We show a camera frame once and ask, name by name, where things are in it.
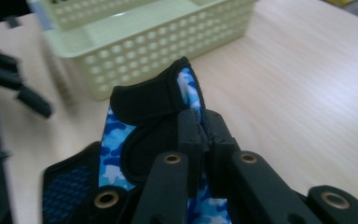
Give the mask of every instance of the wooden table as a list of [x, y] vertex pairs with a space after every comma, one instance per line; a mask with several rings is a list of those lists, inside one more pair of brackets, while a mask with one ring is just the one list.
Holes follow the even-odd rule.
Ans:
[[[100, 140], [108, 101], [95, 102], [48, 52], [33, 15], [0, 23], [0, 49], [54, 105], [41, 119], [0, 88], [0, 124], [17, 223], [40, 222], [41, 175]], [[191, 61], [208, 108], [242, 150], [261, 154], [307, 194], [331, 185], [358, 198], [358, 18], [321, 1], [261, 0], [246, 36]]]

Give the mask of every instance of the table surface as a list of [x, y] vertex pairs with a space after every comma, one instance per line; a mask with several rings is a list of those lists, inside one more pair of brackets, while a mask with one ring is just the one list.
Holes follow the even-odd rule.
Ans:
[[[13, 216], [26, 224], [40, 222], [43, 170], [101, 139], [108, 101], [57, 63], [33, 15], [21, 23], [0, 23], [0, 50], [21, 59], [26, 83], [55, 109], [44, 120], [0, 88]], [[261, 0], [244, 37], [191, 63], [242, 150], [302, 194], [330, 185], [358, 198], [357, 17], [316, 0]]]

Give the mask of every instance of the perforated basket wall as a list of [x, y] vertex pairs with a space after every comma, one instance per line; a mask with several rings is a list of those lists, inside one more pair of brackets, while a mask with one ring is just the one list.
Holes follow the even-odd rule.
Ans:
[[[96, 2], [93, 4], [97, 9], [85, 8], [86, 12], [78, 9], [84, 5], [84, 3], [80, 4], [82, 1], [67, 0], [68, 3], [71, 1], [74, 3], [67, 6], [66, 1], [50, 6], [50, 12], [47, 14], [51, 16], [53, 11], [54, 16], [57, 17], [51, 21], [56, 21], [58, 24], [57, 27], [50, 27], [47, 31], [48, 41], [58, 56], [69, 58], [75, 63], [88, 83], [93, 97], [102, 100], [110, 96], [116, 85], [131, 85], [145, 81], [158, 75], [182, 56], [191, 59], [242, 36], [250, 20], [255, 0], [157, 0], [147, 1], [148, 4], [144, 0], [116, 2], [88, 0], [83, 2], [89, 2], [89, 4]], [[170, 1], [168, 6], [183, 4], [185, 7], [191, 4], [191, 10], [182, 8], [181, 16], [167, 20], [166, 17], [174, 14], [173, 12], [178, 13], [179, 7], [158, 8], [158, 6], [162, 2], [168, 4]], [[51, 4], [51, 2], [52, 0], [48, 0], [44, 4]], [[143, 5], [138, 6], [138, 11], [133, 13], [139, 16], [138, 18], [134, 18], [135, 16], [129, 13], [131, 18], [124, 20], [129, 22], [129, 25], [122, 26], [119, 29], [120, 33], [116, 33], [116, 36], [109, 35], [110, 27], [116, 26], [107, 19], [91, 16], [87, 24], [84, 21], [80, 22], [82, 18], [80, 15], [88, 14], [88, 10], [107, 11], [109, 9], [105, 9], [106, 7], [116, 6], [118, 2], [122, 2], [119, 5], [122, 8], [126, 7], [126, 10], [136, 2], [143, 2]], [[149, 11], [150, 8], [154, 8], [157, 14], [158, 11], [162, 14], [157, 15], [160, 18], [155, 18], [155, 15], [147, 16], [147, 13], [143, 14], [142, 7], [148, 7]], [[112, 10], [118, 13], [123, 10], [122, 8]], [[63, 11], [71, 15], [63, 17]], [[41, 12], [39, 8], [36, 13], [41, 14], [43, 11]], [[102, 13], [98, 17], [103, 18], [111, 13], [112, 11]], [[149, 23], [141, 27], [144, 29], [136, 28], [137, 32], [131, 30], [131, 27], [138, 23], [152, 20], [155, 20], [154, 23], [157, 24]], [[69, 29], [67, 33], [58, 31], [65, 29]], [[82, 36], [85, 31], [89, 32], [88, 35]]]

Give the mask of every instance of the plastic basket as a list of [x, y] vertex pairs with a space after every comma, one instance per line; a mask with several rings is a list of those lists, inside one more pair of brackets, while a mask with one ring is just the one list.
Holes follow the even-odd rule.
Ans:
[[92, 96], [156, 76], [244, 34], [255, 0], [30, 0], [58, 57]]

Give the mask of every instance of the blue fabric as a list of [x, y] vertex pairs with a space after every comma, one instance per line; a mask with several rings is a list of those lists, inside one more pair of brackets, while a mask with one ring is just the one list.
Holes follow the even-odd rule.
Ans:
[[[177, 83], [180, 87], [183, 101], [189, 108], [197, 112], [198, 123], [201, 123], [201, 106], [197, 84], [189, 68], [181, 70], [177, 77]], [[100, 153], [100, 187], [114, 185], [126, 190], [134, 187], [126, 180], [121, 171], [120, 154], [122, 144], [135, 128], [136, 126], [127, 125], [119, 121], [115, 117], [112, 108], [109, 107]], [[189, 199], [187, 204], [188, 224], [231, 223], [227, 214], [227, 201], [211, 198], [205, 175], [202, 177], [202, 185], [197, 198]]]

